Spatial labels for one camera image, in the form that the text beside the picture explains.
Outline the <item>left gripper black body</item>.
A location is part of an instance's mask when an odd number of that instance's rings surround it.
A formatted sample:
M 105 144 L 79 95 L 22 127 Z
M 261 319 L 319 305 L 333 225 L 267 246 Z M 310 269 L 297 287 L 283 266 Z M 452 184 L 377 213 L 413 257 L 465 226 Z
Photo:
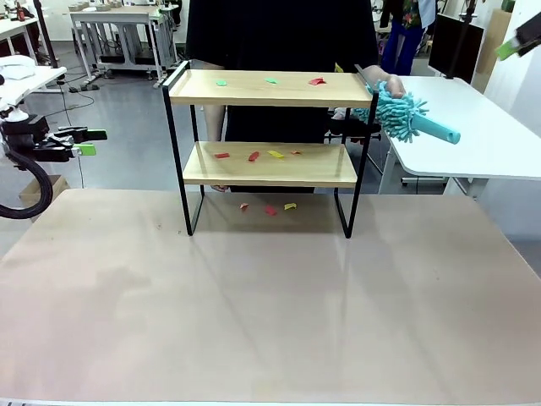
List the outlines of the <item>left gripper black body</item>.
M 29 116 L 18 122 L 2 121 L 2 137 L 11 162 L 15 162 L 13 151 L 31 161 L 50 162 L 49 153 L 42 151 L 49 134 L 50 128 L 43 116 Z

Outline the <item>person's left hand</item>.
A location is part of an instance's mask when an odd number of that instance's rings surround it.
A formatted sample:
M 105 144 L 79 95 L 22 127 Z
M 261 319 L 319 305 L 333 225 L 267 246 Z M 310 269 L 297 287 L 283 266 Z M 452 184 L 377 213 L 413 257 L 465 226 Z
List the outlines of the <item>person's left hand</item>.
M 385 82 L 386 89 L 393 98 L 402 98 L 406 94 L 401 79 L 395 74 L 388 74 L 378 65 L 371 65 L 363 69 L 363 75 L 371 85 Z

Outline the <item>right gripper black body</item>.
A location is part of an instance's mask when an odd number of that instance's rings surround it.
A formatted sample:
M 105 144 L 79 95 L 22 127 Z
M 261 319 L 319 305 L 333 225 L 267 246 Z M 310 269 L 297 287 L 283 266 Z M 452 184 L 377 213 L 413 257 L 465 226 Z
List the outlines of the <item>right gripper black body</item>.
M 541 42 L 541 13 L 537 13 L 530 20 L 516 29 L 515 35 L 518 43 L 516 53 L 525 55 L 532 51 Z

